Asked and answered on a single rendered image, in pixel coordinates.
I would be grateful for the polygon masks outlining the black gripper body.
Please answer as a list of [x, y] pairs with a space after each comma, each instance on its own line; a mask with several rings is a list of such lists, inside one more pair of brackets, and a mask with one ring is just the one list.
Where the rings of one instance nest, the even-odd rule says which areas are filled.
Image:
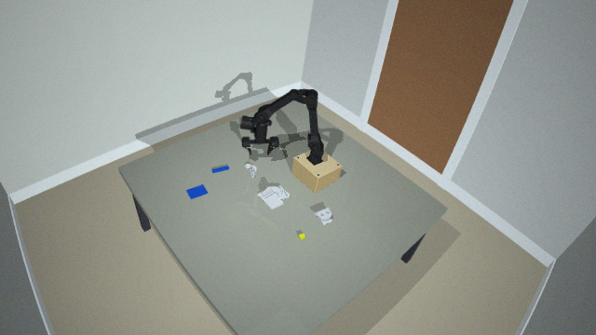
[[255, 131], [254, 140], [251, 140], [250, 137], [242, 137], [242, 147], [250, 147], [251, 144], [263, 144], [263, 143], [270, 143], [272, 147], [279, 146], [278, 137], [270, 137], [270, 139], [267, 139], [266, 132], [258, 133]]

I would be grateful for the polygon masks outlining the blue flat rectangular plate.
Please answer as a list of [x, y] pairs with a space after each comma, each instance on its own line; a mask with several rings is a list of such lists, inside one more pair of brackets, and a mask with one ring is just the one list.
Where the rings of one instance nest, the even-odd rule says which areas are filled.
[[205, 189], [203, 184], [201, 184], [197, 187], [194, 187], [192, 189], [186, 190], [186, 192], [188, 193], [188, 195], [191, 199], [202, 196], [203, 194], [208, 194], [208, 192]]

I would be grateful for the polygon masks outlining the blue flat bar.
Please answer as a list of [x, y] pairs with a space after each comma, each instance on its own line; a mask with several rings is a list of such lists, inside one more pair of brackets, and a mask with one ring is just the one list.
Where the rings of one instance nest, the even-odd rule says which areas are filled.
[[226, 166], [226, 167], [218, 167], [218, 168], [212, 169], [211, 171], [212, 171], [212, 173], [216, 173], [216, 172], [220, 172], [220, 171], [224, 171], [224, 170], [228, 170], [228, 169], [229, 169], [229, 167]]

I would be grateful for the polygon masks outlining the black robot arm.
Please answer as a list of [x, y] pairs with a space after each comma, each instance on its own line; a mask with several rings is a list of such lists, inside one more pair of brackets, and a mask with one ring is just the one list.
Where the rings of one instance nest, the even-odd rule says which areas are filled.
[[302, 104], [306, 104], [309, 111], [311, 134], [308, 133], [307, 141], [311, 152], [306, 159], [313, 165], [322, 163], [323, 160], [321, 157], [324, 155], [324, 143], [321, 141], [318, 132], [318, 92], [315, 89], [292, 89], [290, 92], [282, 95], [270, 104], [261, 106], [254, 117], [242, 115], [240, 129], [250, 130], [251, 133], [254, 133], [254, 136], [255, 131], [258, 133], [265, 133], [267, 131], [267, 126], [271, 126], [272, 121], [270, 121], [269, 118], [272, 114], [291, 101], [298, 101]]

